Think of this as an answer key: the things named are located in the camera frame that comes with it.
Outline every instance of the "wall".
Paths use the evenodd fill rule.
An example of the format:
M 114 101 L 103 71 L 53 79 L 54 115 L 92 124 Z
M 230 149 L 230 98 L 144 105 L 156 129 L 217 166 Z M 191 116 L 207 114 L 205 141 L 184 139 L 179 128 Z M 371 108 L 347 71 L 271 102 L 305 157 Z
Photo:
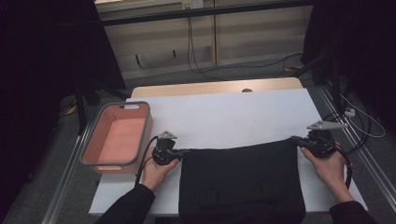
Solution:
M 101 18 L 106 19 L 181 10 L 180 2 L 130 0 L 96 5 Z M 204 5 L 223 7 L 259 2 L 264 1 L 207 0 Z M 192 18 L 197 64 L 199 67 L 224 65 L 302 52 L 311 9 L 293 7 Z M 187 19 L 177 19 L 106 27 L 124 79 L 189 69 L 188 26 Z

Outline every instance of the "pink plastic tray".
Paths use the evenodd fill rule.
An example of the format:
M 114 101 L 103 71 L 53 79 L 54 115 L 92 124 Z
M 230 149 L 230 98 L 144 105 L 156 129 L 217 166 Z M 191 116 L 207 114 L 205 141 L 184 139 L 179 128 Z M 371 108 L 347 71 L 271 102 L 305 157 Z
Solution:
M 105 105 L 89 133 L 80 160 L 100 174 L 137 173 L 151 127 L 152 117 L 146 102 Z

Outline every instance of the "white tabletop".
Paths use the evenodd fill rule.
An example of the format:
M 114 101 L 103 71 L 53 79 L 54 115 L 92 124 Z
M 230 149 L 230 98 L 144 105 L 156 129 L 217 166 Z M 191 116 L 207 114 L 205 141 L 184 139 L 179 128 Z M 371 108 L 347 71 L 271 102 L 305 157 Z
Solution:
M 134 98 L 151 107 L 151 137 L 167 130 L 175 148 L 231 148 L 274 142 L 292 135 L 306 136 L 306 126 L 320 116 L 306 89 Z M 307 212 L 328 211 L 332 195 L 318 179 L 312 164 L 298 150 L 298 169 Z M 156 192 L 149 213 L 177 216 L 182 162 Z M 134 187 L 134 175 L 102 175 L 90 210 L 101 215 Z M 355 183 L 350 192 L 367 209 Z

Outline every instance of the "black fabric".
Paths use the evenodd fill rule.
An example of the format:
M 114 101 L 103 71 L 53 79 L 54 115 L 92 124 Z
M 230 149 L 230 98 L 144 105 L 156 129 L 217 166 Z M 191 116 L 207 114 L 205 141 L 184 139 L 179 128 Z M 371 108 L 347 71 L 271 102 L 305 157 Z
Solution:
M 139 184 L 113 203 L 96 223 L 143 223 L 154 199 L 154 193 Z
M 396 7 L 393 1 L 317 1 L 304 40 L 301 61 L 307 64 L 324 49 L 334 53 L 312 69 L 315 84 L 332 76 L 332 56 L 339 73 L 371 106 L 383 123 L 396 130 L 394 64 L 396 64 Z
M 339 203 L 330 209 L 333 224 L 375 224 L 375 220 L 358 202 Z
M 178 211 L 184 223 L 300 223 L 297 146 L 193 149 L 183 159 Z

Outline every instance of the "hand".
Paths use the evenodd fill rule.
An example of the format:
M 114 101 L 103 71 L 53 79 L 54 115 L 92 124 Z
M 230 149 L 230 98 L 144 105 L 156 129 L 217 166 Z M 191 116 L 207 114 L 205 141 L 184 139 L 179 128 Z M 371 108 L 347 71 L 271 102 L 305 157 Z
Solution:
M 305 157 L 312 162 L 319 179 L 332 193 L 336 203 L 354 201 L 344 182 L 344 157 L 336 151 L 328 159 L 318 159 L 305 147 L 301 148 Z
M 151 155 L 152 150 L 148 152 L 148 157 L 150 158 Z M 142 184 L 154 192 L 165 180 L 168 172 L 175 168 L 177 164 L 177 159 L 167 165 L 159 165 L 152 158 L 149 159 L 144 167 Z

